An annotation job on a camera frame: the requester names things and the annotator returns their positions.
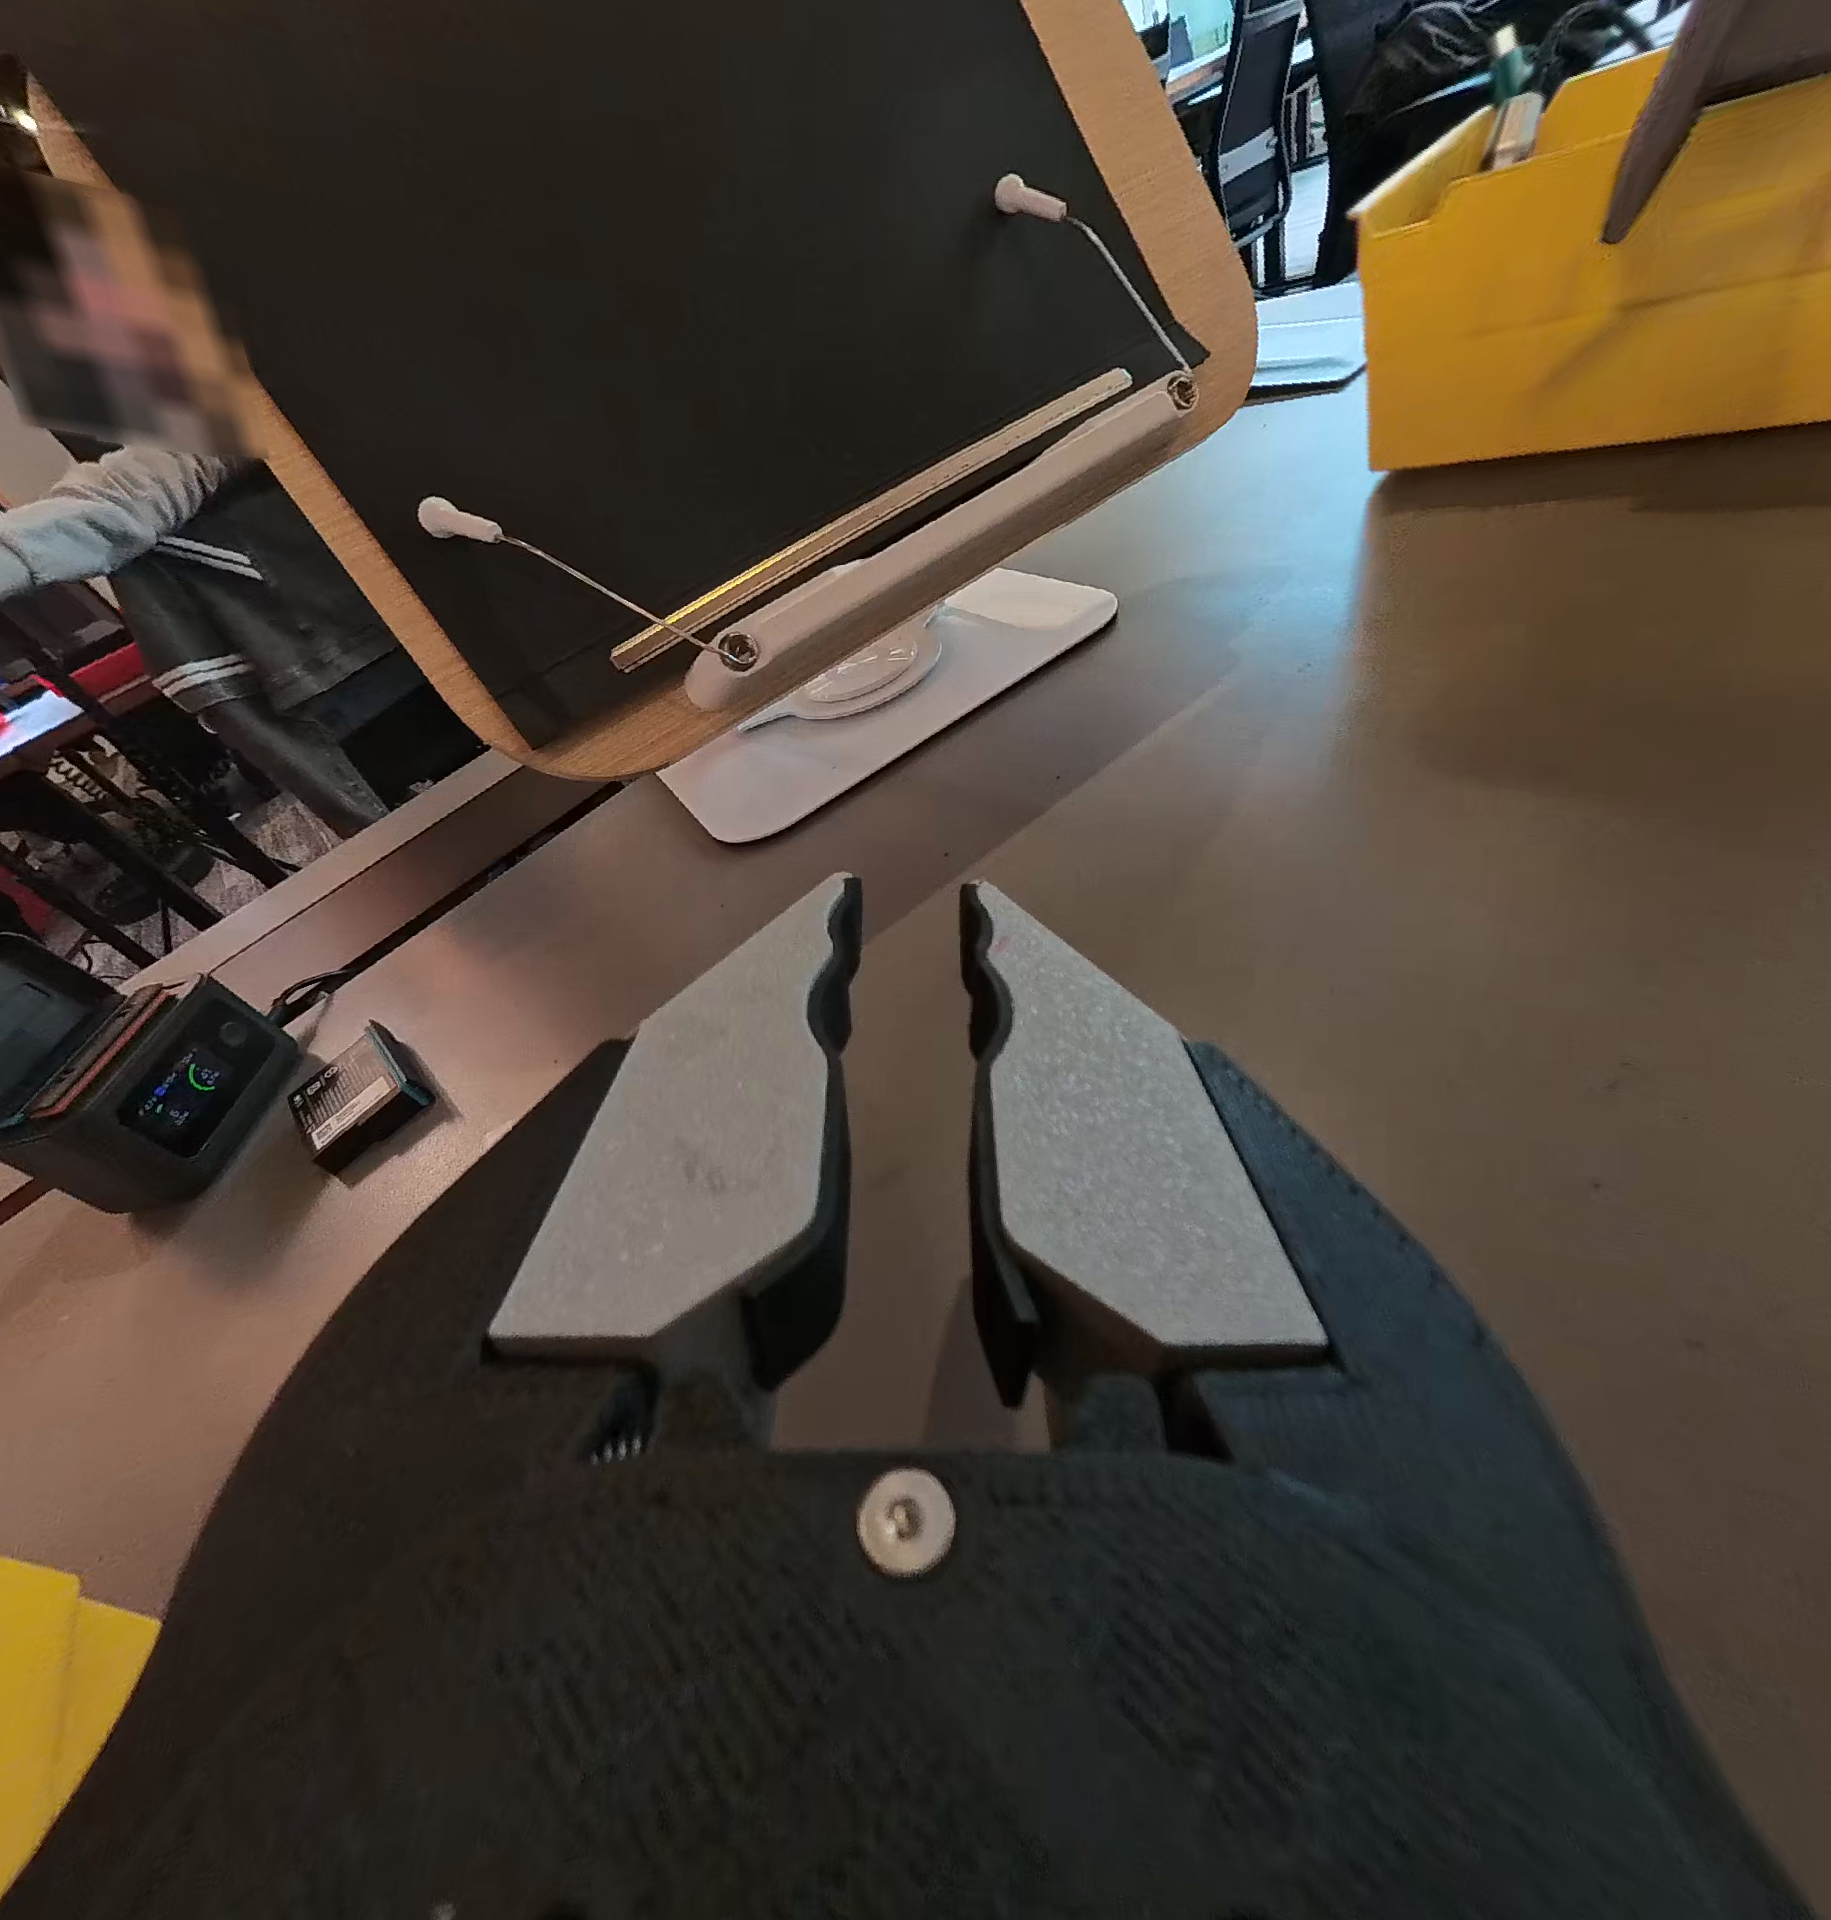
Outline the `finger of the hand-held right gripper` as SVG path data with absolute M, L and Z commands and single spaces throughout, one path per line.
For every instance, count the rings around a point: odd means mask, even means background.
M 1747 2 L 1690 4 L 1669 59 L 1627 136 L 1604 214 L 1604 245 L 1627 241 L 1644 214 L 1709 103 L 1747 8 Z

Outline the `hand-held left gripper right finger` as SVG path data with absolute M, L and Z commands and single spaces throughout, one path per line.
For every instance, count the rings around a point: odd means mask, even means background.
M 976 1335 L 1007 1408 L 1332 1354 L 1185 1035 L 988 882 L 959 891 Z

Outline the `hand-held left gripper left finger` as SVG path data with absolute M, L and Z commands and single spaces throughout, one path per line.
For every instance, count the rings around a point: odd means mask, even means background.
M 827 1344 L 862 918 L 862 882 L 833 874 L 640 1027 L 496 1308 L 498 1360 L 774 1394 Z

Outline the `yellow plastic bin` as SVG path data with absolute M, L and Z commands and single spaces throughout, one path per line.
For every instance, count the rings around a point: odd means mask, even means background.
M 1665 63 L 1575 78 L 1502 170 L 1483 109 L 1353 209 L 1376 471 L 1831 421 L 1831 75 L 1707 111 L 1612 247 Z
M 0 1901 L 110 1740 L 159 1620 L 0 1555 Z

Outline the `black office chair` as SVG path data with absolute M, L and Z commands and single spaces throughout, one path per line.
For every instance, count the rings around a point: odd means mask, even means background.
M 1258 296 L 1286 283 L 1292 207 L 1290 78 L 1302 2 L 1244 2 L 1223 61 L 1204 172 Z

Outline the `monitor on white stand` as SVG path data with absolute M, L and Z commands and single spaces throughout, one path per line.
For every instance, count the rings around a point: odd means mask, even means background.
M 1124 4 L 0 4 L 473 732 L 793 828 L 1108 627 L 1258 302 Z

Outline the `dark charger case with display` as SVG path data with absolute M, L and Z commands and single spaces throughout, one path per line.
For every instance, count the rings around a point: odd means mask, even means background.
M 299 1044 L 211 975 L 123 994 L 0 933 L 0 1165 L 100 1212 L 211 1188 Z

